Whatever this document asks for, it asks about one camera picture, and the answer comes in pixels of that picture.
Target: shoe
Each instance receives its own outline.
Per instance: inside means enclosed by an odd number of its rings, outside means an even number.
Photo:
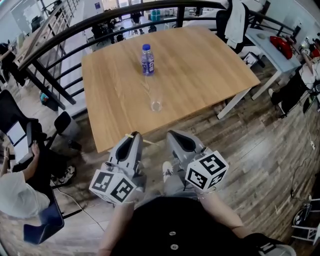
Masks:
[[[282,109],[282,102],[280,102],[280,103],[278,104],[278,106],[279,106],[279,108],[281,109],[282,113],[285,114],[284,110]]]
[[[76,168],[72,165],[70,165],[62,178],[58,179],[58,183],[61,184],[66,184],[74,175],[76,174]]]
[[[272,90],[271,88],[268,90],[268,93],[270,95],[270,97],[272,98],[272,95],[274,94],[274,90]]]
[[[167,178],[174,175],[172,164],[169,161],[165,161],[162,164],[163,182],[166,182]]]

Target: red object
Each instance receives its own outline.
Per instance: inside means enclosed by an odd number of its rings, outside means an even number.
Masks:
[[[314,49],[312,52],[312,57],[320,57],[320,51],[318,49]]]
[[[289,60],[292,58],[292,50],[290,44],[281,37],[270,36],[270,42]]]

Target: table leg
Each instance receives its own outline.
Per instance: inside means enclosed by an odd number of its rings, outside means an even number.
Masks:
[[[223,118],[230,110],[234,108],[234,106],[250,91],[251,88],[246,89],[236,96],[232,98],[232,100],[221,110],[221,112],[217,115],[218,119]]]
[[[266,82],[256,93],[252,96],[252,99],[255,100],[258,98],[268,87],[282,74],[281,71],[275,72],[275,74]]]

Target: button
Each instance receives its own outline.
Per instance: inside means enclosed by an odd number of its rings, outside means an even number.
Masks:
[[[171,250],[178,250],[179,246],[177,244],[171,244],[170,245]]]

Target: bottle label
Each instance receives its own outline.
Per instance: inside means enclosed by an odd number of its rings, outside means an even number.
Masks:
[[[155,62],[151,61],[148,63],[148,71],[150,74],[152,74],[155,71]]]
[[[147,72],[147,63],[142,61],[141,64],[142,64],[142,73],[145,74]]]

